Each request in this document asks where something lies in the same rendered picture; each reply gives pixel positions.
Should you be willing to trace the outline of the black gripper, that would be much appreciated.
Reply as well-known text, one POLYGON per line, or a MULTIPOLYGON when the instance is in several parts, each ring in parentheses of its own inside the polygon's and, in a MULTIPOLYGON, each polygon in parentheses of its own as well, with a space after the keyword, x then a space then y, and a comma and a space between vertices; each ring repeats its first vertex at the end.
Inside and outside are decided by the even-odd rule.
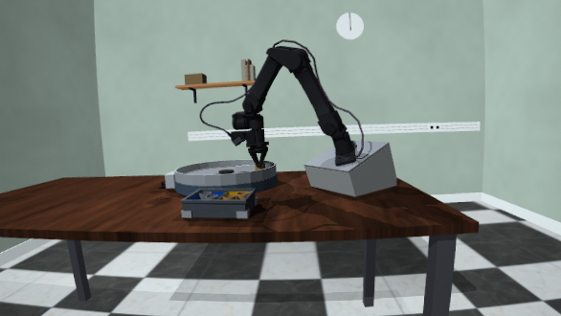
POLYGON ((263 164, 264 158, 267 154, 268 151, 268 146, 269 142, 265 142, 264 139, 264 129, 259 129, 258 131, 256 129, 255 130, 255 144, 246 144, 246 147, 248 148, 248 152, 251 155, 252 159, 254 160, 257 168, 261 167, 261 164, 263 164), (263 143, 263 144, 262 144, 263 143), (251 149, 251 148, 255 148, 255 149, 251 149), (260 153, 260 160, 258 161, 258 157, 257 157, 257 153, 260 153))

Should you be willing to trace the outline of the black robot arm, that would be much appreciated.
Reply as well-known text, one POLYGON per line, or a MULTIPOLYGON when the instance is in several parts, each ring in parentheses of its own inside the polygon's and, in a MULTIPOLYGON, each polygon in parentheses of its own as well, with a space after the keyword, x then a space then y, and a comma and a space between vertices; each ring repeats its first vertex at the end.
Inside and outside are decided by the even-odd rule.
POLYGON ((247 144, 256 143, 254 129, 258 131, 264 128, 263 116, 258 113, 263 110, 262 105, 266 100, 267 93, 282 67, 281 64, 283 64, 301 84, 316 112, 321 130, 325 135, 332 138, 335 146, 335 165, 341 166, 355 162, 354 143, 350 140, 349 134, 346 132, 347 127, 342 123, 338 111, 328 102, 322 87, 317 81, 307 51, 302 48, 283 47, 286 46, 273 47, 267 50, 268 57, 258 79, 242 103, 245 112, 236 112, 232 115, 235 130, 253 129, 250 131, 232 131, 231 139, 234 145, 238 146, 245 140, 247 144), (283 50, 288 48, 290 49, 283 50), (340 132, 338 132, 338 129, 340 132))

